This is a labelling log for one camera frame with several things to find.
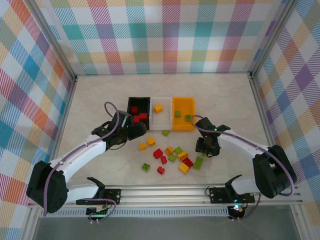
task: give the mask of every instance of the yellow block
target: yellow block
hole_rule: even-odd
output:
[[[140,143],[140,145],[139,145],[139,150],[140,151],[143,151],[143,150],[146,150],[147,149],[147,144],[145,144],[145,143]]]
[[[180,159],[180,162],[185,160],[187,157],[188,157],[188,153],[186,151],[183,151],[183,152],[178,154],[178,158]]]
[[[181,172],[183,172],[184,174],[186,174],[187,172],[189,172],[189,167],[187,165],[185,165],[184,163],[182,163],[180,166],[179,166],[179,169]]]
[[[154,140],[154,138],[152,136],[148,137],[146,139],[146,141],[148,142],[150,147],[156,145],[156,141]]]
[[[158,114],[158,113],[161,113],[163,111],[163,108],[159,104],[159,105],[154,106],[154,111],[155,111],[156,114]]]
[[[168,146],[167,149],[164,151],[165,154],[167,156],[169,156],[170,154],[172,154],[175,150],[171,147],[171,146]]]

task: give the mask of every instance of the lego brick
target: lego brick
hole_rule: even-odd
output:
[[[195,160],[195,162],[194,162],[193,168],[194,168],[195,170],[200,170],[203,161],[204,161],[203,158],[197,156],[197,157],[196,157],[196,160]]]
[[[176,154],[180,154],[180,153],[183,152],[182,148],[179,147],[179,146],[174,151],[175,151]]]
[[[150,165],[149,164],[146,164],[144,163],[143,166],[142,166],[142,170],[145,171],[145,172],[148,172],[150,169]]]
[[[137,114],[138,113],[138,107],[137,106],[132,106],[131,107],[131,113],[132,114]]]
[[[170,154],[172,154],[172,153],[174,152],[174,149],[173,149],[171,146],[168,146],[168,147],[166,148],[166,150],[164,150],[164,152],[165,152],[165,154],[166,154],[167,156],[169,156]]]
[[[165,169],[162,166],[158,167],[158,169],[156,171],[158,173],[160,173],[161,175],[163,175],[165,173]]]
[[[189,172],[189,167],[184,163],[181,163],[181,165],[179,166],[179,170],[184,174],[186,174],[187,172]]]
[[[160,157],[160,160],[161,160],[161,163],[162,163],[162,164],[166,164],[166,163],[167,163],[167,158],[166,158],[166,156],[161,156],[161,157]]]
[[[156,145],[156,141],[154,140],[154,138],[152,136],[149,136],[146,141],[148,142],[149,146],[154,146]]]
[[[140,151],[143,151],[143,150],[146,150],[147,149],[147,144],[145,144],[145,143],[140,143],[140,145],[139,145],[139,150]]]
[[[140,122],[140,117],[138,115],[133,116],[133,124],[137,124]]]
[[[168,159],[169,159],[169,161],[171,161],[171,162],[174,163],[174,162],[176,161],[176,159],[177,159],[177,156],[172,153],[172,154],[170,154],[170,156],[168,157]]]
[[[185,120],[186,122],[190,122],[190,120],[191,120],[191,115],[185,115],[185,116],[184,116],[184,120]]]
[[[140,117],[140,121],[148,120],[148,114],[147,113],[140,113],[139,117]]]
[[[180,159],[180,162],[185,160],[187,157],[188,157],[188,153],[186,151],[183,151],[183,152],[178,154],[178,158]]]
[[[192,126],[191,121],[185,121],[184,117],[178,117],[176,111],[180,111],[180,116],[196,114],[196,102],[193,97],[173,97],[172,98],[172,115],[174,119],[172,121],[172,130],[178,131],[193,131],[195,127]],[[192,122],[196,124],[196,118],[192,119]]]
[[[163,130],[163,131],[162,131],[162,135],[168,137],[168,135],[169,135],[170,132],[171,132],[170,130]]]
[[[194,163],[187,157],[185,159],[183,159],[182,161],[185,165],[188,166],[188,168],[192,168],[194,166]]]
[[[181,117],[181,112],[180,111],[174,111],[174,117],[175,118],[180,118]]]
[[[163,155],[164,155],[164,153],[161,151],[160,148],[158,148],[157,150],[155,150],[153,152],[153,156],[155,157],[155,159],[159,159]]]
[[[161,113],[162,111],[163,111],[163,108],[162,108],[161,104],[158,104],[158,105],[154,106],[154,112],[156,114]]]

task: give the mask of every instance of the plaid wall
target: plaid wall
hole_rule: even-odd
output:
[[[247,72],[279,2],[38,0],[86,75]]]
[[[300,0],[258,74],[277,144],[297,174],[320,236],[320,0]]]
[[[71,81],[24,2],[0,6],[0,240],[15,240],[31,170],[50,158]]]
[[[258,60],[258,57],[260,56],[262,49],[265,48],[266,43],[269,41],[271,33],[275,30],[276,22],[278,22],[287,2],[288,2],[288,0],[281,0],[281,3],[279,5],[278,9],[276,10],[275,15],[273,16],[273,19],[272,19],[267,31],[265,32],[265,35],[263,36],[262,42],[260,43],[260,46],[254,55],[253,61],[252,61],[251,65],[249,67],[249,70],[248,70],[249,72],[252,72],[253,68],[255,67],[257,60]]]

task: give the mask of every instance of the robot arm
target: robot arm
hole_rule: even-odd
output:
[[[278,145],[268,147],[253,143],[237,135],[228,126],[212,125],[207,117],[199,120],[195,126],[202,135],[196,143],[196,152],[206,153],[208,157],[213,157],[219,155],[220,148],[223,148],[242,155],[253,164],[254,176],[238,175],[226,182],[225,188],[230,199],[247,193],[262,193],[270,199],[280,194],[291,185],[280,164],[289,173],[292,181],[297,181],[297,176],[282,147]],[[269,155],[275,156],[280,164]]]
[[[115,127],[117,122],[116,115],[113,116],[112,121],[94,129],[91,135],[75,149],[49,163],[38,162],[32,170],[26,195],[43,207],[45,183],[49,174],[53,171],[49,179],[46,195],[47,211],[49,213],[58,211],[65,203],[74,200],[105,198],[105,186],[93,177],[88,177],[85,184],[68,184],[68,181],[90,160],[103,154],[112,146],[125,144],[128,140],[136,139],[147,132],[143,122],[133,125],[130,114],[124,111],[118,112],[119,124],[116,130],[108,137],[103,138]]]

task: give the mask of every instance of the white table surface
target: white table surface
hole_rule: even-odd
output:
[[[58,155],[70,151],[91,134],[91,131],[110,118],[104,102],[113,102],[119,110],[127,110],[128,97],[194,97],[196,113],[208,117],[219,126],[225,124],[238,134],[260,144],[267,139],[260,121],[256,103],[245,74],[150,74],[80,76],[67,118]],[[153,136],[156,145],[139,151],[140,143]],[[95,177],[106,185],[163,185],[163,184],[221,184],[232,177],[253,174],[251,159],[236,152],[220,150],[220,155],[205,158],[200,170],[187,174],[178,169],[181,162],[168,161],[162,165],[153,152],[180,146],[194,162],[200,133],[172,131],[168,137],[161,131],[148,131],[115,151],[107,151],[82,167],[70,181],[81,182]],[[151,166],[149,172],[141,167]],[[165,168],[164,175],[157,168]]]

